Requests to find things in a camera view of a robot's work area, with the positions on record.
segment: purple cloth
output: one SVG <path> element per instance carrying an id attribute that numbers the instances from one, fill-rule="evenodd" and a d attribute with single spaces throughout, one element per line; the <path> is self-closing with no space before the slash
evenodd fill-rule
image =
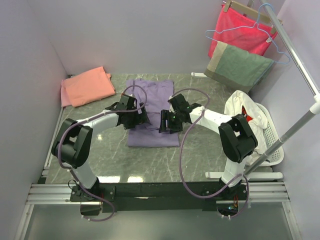
<path id="1" fill-rule="evenodd" d="M 178 134 L 169 134 L 168 132 L 159 133 L 161 122 L 161 110 L 168 110 L 170 104 L 169 97 L 174 93 L 174 83 L 171 80 L 148 81 L 141 78 L 129 79 L 126 86 L 139 85 L 147 94 L 145 110 L 150 123 L 144 123 L 129 130 L 129 147 L 178 147 Z M 127 94 L 133 94 L 137 99 L 137 104 L 145 101 L 144 92 L 138 87 L 131 87 L 126 91 Z"/>

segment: marble table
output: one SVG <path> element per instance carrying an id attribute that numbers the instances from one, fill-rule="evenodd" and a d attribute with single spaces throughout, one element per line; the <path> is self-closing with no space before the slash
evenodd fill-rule
<path id="1" fill-rule="evenodd" d="M 84 119 L 100 113 L 104 108 L 119 101 L 120 93 L 126 87 L 126 80 L 174 81 L 174 89 L 197 88 L 210 96 L 208 109 L 223 113 L 225 102 L 233 93 L 231 89 L 212 79 L 194 78 L 190 74 L 113 74 L 111 81 L 116 95 L 100 101 L 74 108 L 64 109 L 62 119 Z M 206 97 L 196 91 L 183 92 L 190 103 L 204 104 Z M 181 141 L 184 131 L 179 133 Z M 123 126 L 105 130 L 91 144 L 88 162 L 93 173 L 105 182 L 178 182 L 180 181 L 178 158 L 179 147 L 128 147 L 128 131 Z M 58 160 L 51 156 L 51 165 L 46 184 L 65 184 L 72 177 L 61 169 Z M 186 181 L 207 181 L 206 172 L 223 172 L 226 156 L 220 136 L 201 126 L 189 133 L 183 148 L 183 175 Z M 271 167 L 259 167 L 257 172 L 272 172 Z"/>

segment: laundry basket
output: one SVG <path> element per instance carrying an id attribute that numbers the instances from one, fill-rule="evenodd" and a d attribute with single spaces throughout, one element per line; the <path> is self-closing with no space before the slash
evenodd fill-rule
<path id="1" fill-rule="evenodd" d="M 268 110 L 262 106 L 259 103 L 256 103 L 257 106 L 262 110 L 262 112 L 265 114 L 266 118 L 268 119 L 268 127 L 263 130 L 263 135 L 266 141 L 266 146 L 269 148 L 272 144 L 274 144 L 278 139 L 278 133 L 275 128 L 274 122 L 271 119 L 271 116 L 268 112 Z M 273 166 L 277 165 L 282 162 L 284 159 L 285 153 L 282 146 L 277 149 L 270 157 L 268 157 L 268 161 L 265 161 L 261 166 Z"/>

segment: white garment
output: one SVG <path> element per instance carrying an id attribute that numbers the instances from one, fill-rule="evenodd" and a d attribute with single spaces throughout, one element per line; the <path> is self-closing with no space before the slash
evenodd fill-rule
<path id="1" fill-rule="evenodd" d="M 248 123 L 258 141 L 258 146 L 254 149 L 253 154 L 247 158 L 246 164 L 251 165 L 267 150 L 263 129 L 268 127 L 268 119 L 256 103 L 246 93 L 240 90 L 235 91 L 226 101 L 224 114 L 229 116 L 241 114 L 242 107 L 245 108 L 246 113 L 252 118 Z"/>

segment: folded orange fabric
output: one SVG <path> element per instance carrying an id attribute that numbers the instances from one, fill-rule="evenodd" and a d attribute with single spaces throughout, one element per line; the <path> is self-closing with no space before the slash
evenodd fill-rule
<path id="1" fill-rule="evenodd" d="M 116 94 L 110 77 L 111 74 L 106 74 L 101 66 L 68 78 L 61 85 L 65 88 L 71 105 L 79 107 Z"/>

